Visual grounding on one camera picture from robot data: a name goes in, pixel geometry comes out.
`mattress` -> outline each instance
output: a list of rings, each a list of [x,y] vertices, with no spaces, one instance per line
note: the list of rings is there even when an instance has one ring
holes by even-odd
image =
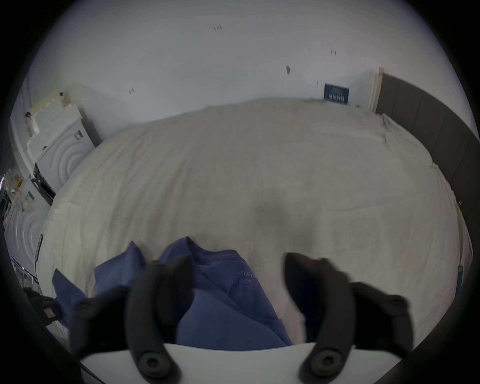
[[[143,124],[95,149],[59,191],[36,266],[87,296],[94,268],[134,241],[157,259],[190,236],[235,249],[294,343],[302,315],[285,252],[329,258],[352,281],[407,297],[415,345],[456,289],[464,239],[455,197],[429,152],[387,116],[323,100],[260,99]]]

